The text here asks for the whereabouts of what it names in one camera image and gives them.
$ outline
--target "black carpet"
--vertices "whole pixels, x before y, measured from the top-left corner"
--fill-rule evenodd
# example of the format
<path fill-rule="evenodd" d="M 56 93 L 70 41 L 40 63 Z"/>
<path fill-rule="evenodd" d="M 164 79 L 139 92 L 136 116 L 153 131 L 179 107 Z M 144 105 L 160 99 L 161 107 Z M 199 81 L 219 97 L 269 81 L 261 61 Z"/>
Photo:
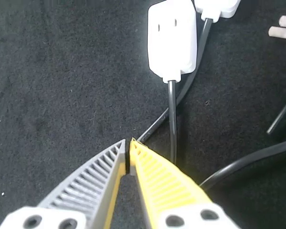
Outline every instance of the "black carpet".
<path fill-rule="evenodd" d="M 167 106 L 147 59 L 147 10 L 156 2 L 0 0 L 0 223 L 96 153 L 138 137 Z M 178 110 L 178 166 L 197 183 L 286 140 L 286 124 L 266 134 L 286 103 L 286 41 L 267 34 L 281 15 L 286 0 L 242 0 L 232 19 L 213 25 Z M 146 144 L 168 156 L 168 123 Z M 135 186 L 122 179 L 112 228 L 144 228 Z M 208 194 L 241 228 L 286 229 L 286 154 Z"/>

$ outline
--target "electrical cord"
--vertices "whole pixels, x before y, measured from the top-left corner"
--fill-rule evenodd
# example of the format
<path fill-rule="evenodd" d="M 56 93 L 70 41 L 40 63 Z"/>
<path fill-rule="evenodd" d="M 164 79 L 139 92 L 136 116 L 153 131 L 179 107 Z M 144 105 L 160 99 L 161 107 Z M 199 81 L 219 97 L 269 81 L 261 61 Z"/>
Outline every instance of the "electrical cord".
<path fill-rule="evenodd" d="M 275 128 L 277 127 L 278 123 L 282 120 L 282 118 L 284 117 L 284 115 L 286 114 L 286 105 L 284 106 L 284 108 L 281 110 L 281 112 L 278 114 L 278 116 L 276 117 L 276 119 L 274 120 L 274 122 L 271 124 L 271 126 L 269 127 L 269 129 L 267 130 L 267 134 L 272 134 L 275 130 Z"/>
<path fill-rule="evenodd" d="M 204 28 L 202 30 L 202 34 L 200 36 L 199 43 L 198 43 L 196 69 L 187 76 L 187 79 L 176 99 L 176 105 L 179 105 L 179 103 L 183 100 L 186 93 L 189 91 L 194 81 L 194 78 L 196 77 L 212 23 L 213 23 L 212 19 L 206 19 L 204 22 Z M 167 119 L 167 117 L 169 116 L 168 113 L 169 113 L 169 108 L 166 108 L 166 110 L 157 118 L 157 120 L 154 121 L 154 123 L 151 124 L 151 126 L 147 130 L 145 130 L 143 134 L 141 134 L 141 136 L 137 139 L 137 141 L 144 143 L 159 128 L 159 126 Z"/>
<path fill-rule="evenodd" d="M 176 117 L 176 81 L 168 82 L 168 110 L 171 136 L 171 162 L 176 164 L 177 158 L 177 117 Z"/>
<path fill-rule="evenodd" d="M 204 190 L 208 190 L 218 182 L 222 181 L 225 177 L 233 174 L 234 172 L 256 161 L 266 159 L 268 157 L 275 156 L 284 152 L 286 152 L 286 141 L 274 146 L 270 146 L 268 148 L 258 150 L 254 153 L 242 157 L 241 159 L 238 159 L 237 161 L 234 161 L 228 166 L 213 173 L 206 180 L 204 180 L 204 182 L 202 182 L 199 186 Z"/>

